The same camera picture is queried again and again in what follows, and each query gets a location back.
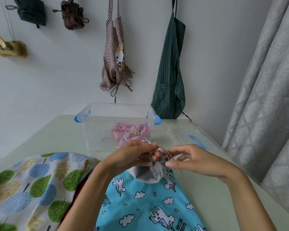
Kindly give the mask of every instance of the green leaf print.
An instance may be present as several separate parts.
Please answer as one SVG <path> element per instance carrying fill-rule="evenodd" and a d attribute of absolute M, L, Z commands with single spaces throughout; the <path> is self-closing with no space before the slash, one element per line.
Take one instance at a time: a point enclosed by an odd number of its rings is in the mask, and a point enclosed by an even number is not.
<path fill-rule="evenodd" d="M 41 157 L 49 157 L 49 156 L 54 155 L 54 154 L 55 154 L 55 152 L 48 153 L 48 154 L 43 154 L 43 155 L 41 155 Z"/>
<path fill-rule="evenodd" d="M 48 209 L 49 219 L 53 222 L 61 222 L 70 204 L 70 202 L 62 200 L 52 202 Z"/>
<path fill-rule="evenodd" d="M 42 197 L 42 195 L 44 194 L 47 185 L 49 183 L 49 180 L 51 178 L 51 174 L 45 177 L 41 177 L 39 179 L 37 179 L 33 184 L 32 187 L 30 189 L 30 195 L 33 198 L 39 198 Z"/>
<path fill-rule="evenodd" d="M 17 227 L 13 224 L 0 224 L 0 231 L 17 231 Z"/>
<path fill-rule="evenodd" d="M 8 182 L 14 176 L 14 171 L 4 170 L 0 173 L 0 185 Z"/>
<path fill-rule="evenodd" d="M 75 191 L 79 184 L 82 174 L 83 171 L 80 169 L 76 169 L 70 172 L 63 180 L 64 188 L 68 191 Z"/>

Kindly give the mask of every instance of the white wall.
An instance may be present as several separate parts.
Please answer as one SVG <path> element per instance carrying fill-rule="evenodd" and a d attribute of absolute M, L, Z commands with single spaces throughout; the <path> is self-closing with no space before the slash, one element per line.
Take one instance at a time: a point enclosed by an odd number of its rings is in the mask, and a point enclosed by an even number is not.
<path fill-rule="evenodd" d="M 61 14 L 52 12 L 61 0 L 42 1 L 46 27 L 37 29 L 10 12 L 16 38 L 27 45 L 29 57 L 0 57 L 0 158 L 59 113 L 77 114 L 92 101 L 113 102 L 109 92 L 99 89 L 108 0 L 75 0 L 90 19 L 78 31 L 65 29 Z M 136 73 L 134 92 L 121 86 L 117 102 L 150 104 L 171 0 L 120 1 L 125 60 Z M 184 112 L 219 144 L 271 1 L 178 2 L 177 18 L 186 24 L 180 59 Z M 1 7 L 0 35 L 11 40 Z"/>

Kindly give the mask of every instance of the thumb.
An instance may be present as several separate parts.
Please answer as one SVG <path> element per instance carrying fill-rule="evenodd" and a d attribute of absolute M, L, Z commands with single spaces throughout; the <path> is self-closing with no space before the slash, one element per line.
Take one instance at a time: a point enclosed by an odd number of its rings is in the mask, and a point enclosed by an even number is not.
<path fill-rule="evenodd" d="M 165 162 L 165 165 L 173 169 L 185 169 L 188 171 L 192 170 L 192 163 L 189 161 L 169 160 Z"/>

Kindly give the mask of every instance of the person's left hand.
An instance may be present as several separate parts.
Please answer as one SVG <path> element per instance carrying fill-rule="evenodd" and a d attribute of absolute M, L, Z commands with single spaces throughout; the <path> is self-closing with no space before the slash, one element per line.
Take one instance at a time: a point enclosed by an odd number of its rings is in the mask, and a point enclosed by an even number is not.
<path fill-rule="evenodd" d="M 150 154 L 157 147 L 157 143 L 130 141 L 124 147 L 107 156 L 99 164 L 111 169 L 114 174 L 113 177 L 134 166 L 153 166 Z M 157 160 L 159 157 L 160 153 L 158 151 L 151 155 L 152 160 Z"/>

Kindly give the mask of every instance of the person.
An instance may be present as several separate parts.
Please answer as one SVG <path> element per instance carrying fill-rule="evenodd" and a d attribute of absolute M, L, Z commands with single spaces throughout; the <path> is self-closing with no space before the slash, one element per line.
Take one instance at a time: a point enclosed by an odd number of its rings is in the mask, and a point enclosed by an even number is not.
<path fill-rule="evenodd" d="M 133 166 L 152 166 L 150 153 L 157 143 L 131 141 L 102 160 L 93 170 L 58 231 L 87 231 L 95 227 L 102 202 L 111 180 Z M 231 194 L 241 231 L 276 231 L 248 177 L 233 163 L 195 144 L 180 145 L 169 150 L 177 160 L 166 162 L 172 169 L 217 177 Z M 155 151 L 151 156 L 157 160 Z"/>

